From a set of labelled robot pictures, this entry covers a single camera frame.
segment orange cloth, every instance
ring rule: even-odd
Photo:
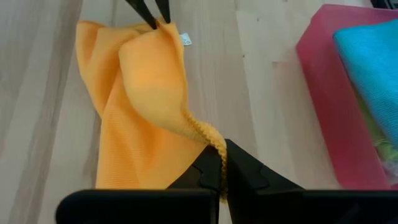
[[[96,187],[166,189],[213,145],[226,143],[187,109],[183,47],[175,24],[111,28],[77,25],[81,77],[102,119]]]

